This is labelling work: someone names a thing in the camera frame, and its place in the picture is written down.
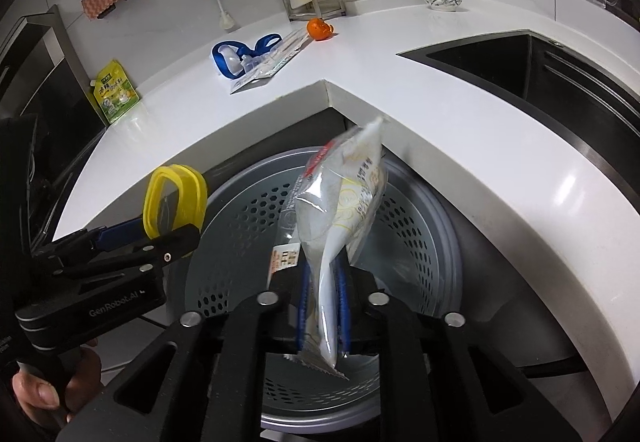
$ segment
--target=blue lanyard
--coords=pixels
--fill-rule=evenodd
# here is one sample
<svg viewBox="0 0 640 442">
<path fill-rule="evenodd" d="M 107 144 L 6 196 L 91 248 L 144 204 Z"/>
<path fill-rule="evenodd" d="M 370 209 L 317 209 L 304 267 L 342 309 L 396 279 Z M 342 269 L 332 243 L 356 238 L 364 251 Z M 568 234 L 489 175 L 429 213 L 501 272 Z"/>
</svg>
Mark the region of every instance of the blue lanyard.
<svg viewBox="0 0 640 442">
<path fill-rule="evenodd" d="M 267 34 L 266 36 L 261 37 L 255 43 L 255 50 L 251 50 L 247 45 L 245 45 L 244 43 L 240 43 L 239 41 L 221 41 L 212 48 L 211 56 L 213 57 L 213 60 L 216 62 L 216 65 L 218 66 L 218 69 L 223 76 L 229 79 L 238 79 L 239 77 L 244 75 L 244 72 L 240 72 L 239 74 L 232 74 L 229 71 L 229 67 L 226 64 L 224 56 L 219 52 L 222 45 L 229 45 L 233 48 L 236 48 L 238 57 L 242 59 L 244 56 L 258 57 L 266 54 L 274 47 L 274 45 L 278 44 L 280 41 L 282 41 L 282 36 L 280 34 Z"/>
</svg>

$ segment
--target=plastic bag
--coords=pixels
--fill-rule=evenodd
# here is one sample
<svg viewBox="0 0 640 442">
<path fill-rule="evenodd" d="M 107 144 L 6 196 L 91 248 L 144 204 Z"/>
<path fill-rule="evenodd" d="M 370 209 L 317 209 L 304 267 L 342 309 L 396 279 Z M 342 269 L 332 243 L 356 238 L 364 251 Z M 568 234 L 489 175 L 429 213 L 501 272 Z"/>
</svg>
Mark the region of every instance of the plastic bag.
<svg viewBox="0 0 640 442">
<path fill-rule="evenodd" d="M 386 185 L 382 118 L 329 142 L 307 164 L 280 212 L 276 244 L 302 244 L 310 267 L 303 353 L 334 369 L 337 291 L 332 262 L 346 246 L 350 263 L 372 225 Z"/>
</svg>

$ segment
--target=yellow pouch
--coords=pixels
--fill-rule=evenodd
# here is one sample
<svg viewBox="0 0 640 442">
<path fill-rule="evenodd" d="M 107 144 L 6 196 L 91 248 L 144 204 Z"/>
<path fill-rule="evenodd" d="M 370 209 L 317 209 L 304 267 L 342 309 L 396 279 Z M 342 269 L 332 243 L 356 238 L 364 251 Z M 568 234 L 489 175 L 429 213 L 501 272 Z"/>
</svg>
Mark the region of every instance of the yellow pouch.
<svg viewBox="0 0 640 442">
<path fill-rule="evenodd" d="M 142 211 L 142 223 L 146 235 L 151 239 L 160 236 L 158 213 L 162 189 L 167 181 L 171 181 L 178 189 L 178 204 L 172 231 L 186 224 L 193 224 L 202 230 L 207 209 L 207 183 L 204 177 L 193 168 L 173 164 L 160 166 L 151 174 Z"/>
<path fill-rule="evenodd" d="M 122 65 L 115 59 L 100 70 L 94 97 L 110 124 L 140 100 Z"/>
</svg>

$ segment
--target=blue strap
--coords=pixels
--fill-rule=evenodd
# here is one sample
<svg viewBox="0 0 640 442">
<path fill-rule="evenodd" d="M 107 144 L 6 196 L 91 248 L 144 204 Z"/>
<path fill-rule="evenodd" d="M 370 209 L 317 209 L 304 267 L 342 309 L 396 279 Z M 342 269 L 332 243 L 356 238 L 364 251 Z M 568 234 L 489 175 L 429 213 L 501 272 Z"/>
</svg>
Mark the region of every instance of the blue strap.
<svg viewBox="0 0 640 442">
<path fill-rule="evenodd" d="M 340 350 L 344 354 L 351 351 L 351 310 L 347 292 L 347 278 L 342 266 L 342 259 L 338 256 L 333 262 L 335 287 L 338 295 L 338 333 Z"/>
<path fill-rule="evenodd" d="M 142 218 L 134 218 L 116 226 L 103 229 L 96 239 L 99 250 L 110 251 L 146 238 Z"/>
<path fill-rule="evenodd" d="M 282 36 L 280 34 L 267 34 L 266 36 L 261 37 L 255 43 L 255 51 L 252 57 L 261 56 L 262 54 L 266 54 L 270 51 L 274 46 L 282 41 Z"/>
<path fill-rule="evenodd" d="M 280 34 L 267 34 L 255 43 L 255 50 L 251 50 L 247 45 L 240 43 L 239 41 L 221 41 L 220 43 L 216 43 L 211 49 L 211 57 L 213 57 L 218 70 L 220 70 L 220 73 L 222 73 L 223 76 L 229 79 L 238 79 L 244 75 L 244 72 L 240 72 L 239 74 L 231 73 L 226 64 L 225 58 L 220 53 L 220 47 L 222 47 L 222 45 L 229 45 L 230 47 L 236 48 L 238 57 L 242 59 L 244 56 L 257 57 L 262 54 L 266 54 L 280 41 L 282 41 L 282 36 Z"/>
<path fill-rule="evenodd" d="M 302 350 L 305 345 L 305 333 L 306 333 L 306 308 L 309 300 L 309 286 L 311 285 L 311 267 L 309 262 L 305 260 L 305 265 L 302 266 L 302 289 L 300 292 L 300 304 L 298 306 L 298 328 L 296 330 L 296 345 L 298 350 Z"/>
</svg>

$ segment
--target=paper towel holder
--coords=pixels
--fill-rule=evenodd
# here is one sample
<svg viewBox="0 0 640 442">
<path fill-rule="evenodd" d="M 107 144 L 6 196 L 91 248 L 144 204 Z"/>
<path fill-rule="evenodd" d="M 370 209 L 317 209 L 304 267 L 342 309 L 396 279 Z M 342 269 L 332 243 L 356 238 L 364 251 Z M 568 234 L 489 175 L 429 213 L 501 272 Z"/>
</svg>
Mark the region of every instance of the paper towel holder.
<svg viewBox="0 0 640 442">
<path fill-rule="evenodd" d="M 293 9 L 291 0 L 282 0 L 289 21 L 308 21 L 312 18 L 329 19 L 346 15 L 342 0 L 311 0 L 310 3 Z"/>
</svg>

